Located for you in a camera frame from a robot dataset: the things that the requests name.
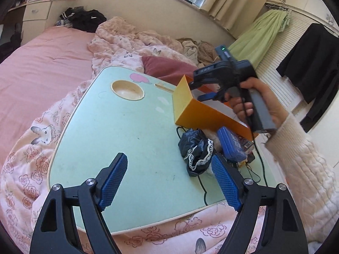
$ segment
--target hand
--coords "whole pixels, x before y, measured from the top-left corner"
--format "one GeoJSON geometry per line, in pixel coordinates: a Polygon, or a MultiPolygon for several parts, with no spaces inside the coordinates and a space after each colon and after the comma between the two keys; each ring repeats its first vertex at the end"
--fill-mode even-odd
{"type": "MultiPolygon", "coordinates": [[[[258,92],[260,92],[277,129],[283,124],[289,113],[280,104],[276,95],[267,84],[265,84],[264,82],[260,81],[257,78],[250,77],[246,81],[241,82],[240,87],[243,89],[254,88],[258,92]]],[[[237,114],[239,119],[243,122],[246,122],[245,111],[241,98],[240,97],[230,98],[230,95],[227,93],[225,95],[225,99],[229,101],[231,107],[233,108],[233,111],[237,114]]],[[[253,104],[251,102],[246,102],[245,108],[248,116],[253,114],[253,104]]]]}

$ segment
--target beige curtain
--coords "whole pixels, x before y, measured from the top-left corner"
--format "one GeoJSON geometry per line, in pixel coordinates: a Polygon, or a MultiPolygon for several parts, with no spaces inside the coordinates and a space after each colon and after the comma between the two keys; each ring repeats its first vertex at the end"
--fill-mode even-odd
{"type": "Polygon", "coordinates": [[[238,38],[255,20],[266,0],[205,0],[201,10],[238,38]]]}

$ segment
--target floral blanket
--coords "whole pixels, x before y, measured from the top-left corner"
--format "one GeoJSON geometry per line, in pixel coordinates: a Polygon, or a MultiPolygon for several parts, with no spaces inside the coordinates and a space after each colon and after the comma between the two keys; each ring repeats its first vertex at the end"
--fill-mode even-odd
{"type": "MultiPolygon", "coordinates": [[[[0,206],[7,232],[25,254],[49,192],[47,172],[60,135],[93,79],[108,66],[144,72],[143,55],[175,59],[195,65],[183,54],[180,42],[155,31],[139,32],[121,17],[102,23],[88,44],[93,52],[92,79],[68,93],[35,119],[8,155],[0,174],[0,206]]],[[[122,253],[217,253],[236,212],[221,202],[189,217],[114,236],[122,253]]],[[[257,245],[264,218],[261,208],[247,252],[257,245]]],[[[86,234],[79,231],[84,251],[92,253],[86,234]]]]}

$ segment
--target white knit sweater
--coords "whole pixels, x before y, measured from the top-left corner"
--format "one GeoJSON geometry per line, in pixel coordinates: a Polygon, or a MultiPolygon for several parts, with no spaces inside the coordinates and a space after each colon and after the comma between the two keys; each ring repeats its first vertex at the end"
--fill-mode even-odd
{"type": "Polygon", "coordinates": [[[339,217],[339,191],[332,168],[292,115],[266,148],[285,173],[307,241],[324,242],[339,217]]]}

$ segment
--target open box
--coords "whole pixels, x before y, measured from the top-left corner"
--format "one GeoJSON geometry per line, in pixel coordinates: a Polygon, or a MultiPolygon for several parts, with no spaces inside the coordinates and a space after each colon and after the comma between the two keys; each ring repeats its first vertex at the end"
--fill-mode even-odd
{"type": "Polygon", "coordinates": [[[217,131],[225,126],[234,133],[252,141],[250,129],[241,122],[233,110],[219,101],[200,102],[200,94],[210,92],[207,87],[197,90],[189,89],[192,79],[183,76],[172,94],[175,124],[193,129],[210,129],[217,131]]]}

